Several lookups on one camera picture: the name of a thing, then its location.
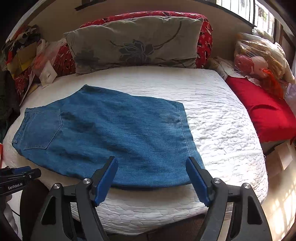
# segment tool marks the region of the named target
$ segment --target floor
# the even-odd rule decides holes
[[[293,160],[284,171],[273,176],[268,182],[268,194],[262,207],[268,220],[273,241],[280,241],[295,220],[296,160]],[[21,192],[14,193],[12,199],[8,202],[11,209],[17,214],[20,213],[20,197]],[[18,227],[18,236],[22,237],[20,217],[15,213],[13,216]],[[230,220],[224,221],[218,241],[225,240],[229,224]]]

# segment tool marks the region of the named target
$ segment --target jeans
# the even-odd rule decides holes
[[[189,156],[204,168],[183,104],[88,85],[65,99],[27,108],[12,145],[35,164],[79,179],[115,156],[113,186],[120,187],[189,184]]]

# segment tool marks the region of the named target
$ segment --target bolt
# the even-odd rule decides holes
[[[84,184],[89,184],[91,182],[90,178],[85,178],[82,181]]]
[[[214,180],[214,183],[216,183],[216,184],[219,184],[219,183],[222,182],[222,180],[220,178],[217,178],[217,177],[214,178],[213,180]]]
[[[243,186],[244,186],[244,188],[246,188],[246,189],[249,189],[249,188],[251,188],[251,185],[250,185],[250,184],[248,184],[248,183],[244,183],[244,184],[243,184]]]
[[[59,183],[56,183],[56,184],[54,184],[54,186],[53,186],[54,189],[59,189],[60,187],[61,187],[61,184],[59,184]]]

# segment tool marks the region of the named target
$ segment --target gray pillow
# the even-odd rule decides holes
[[[196,68],[203,18],[146,16],[65,33],[76,72],[122,66]]]

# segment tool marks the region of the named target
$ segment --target white bed sheet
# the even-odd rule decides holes
[[[210,174],[230,185],[250,183],[259,201],[265,199],[268,181],[264,156],[247,110],[215,71],[205,69],[138,66],[57,78],[46,88],[39,87],[22,104],[20,117],[3,141],[4,162],[8,166],[37,167],[20,156],[11,145],[25,108],[65,98],[84,84],[183,103],[197,150]],[[56,182],[64,186],[78,182],[77,179],[40,169],[40,180],[48,188]],[[74,217],[79,218],[76,204],[72,203],[71,207]],[[154,191],[111,188],[106,200],[97,207],[106,231],[130,235],[206,211],[192,185]],[[226,218],[230,217],[230,213],[231,206],[227,208]]]

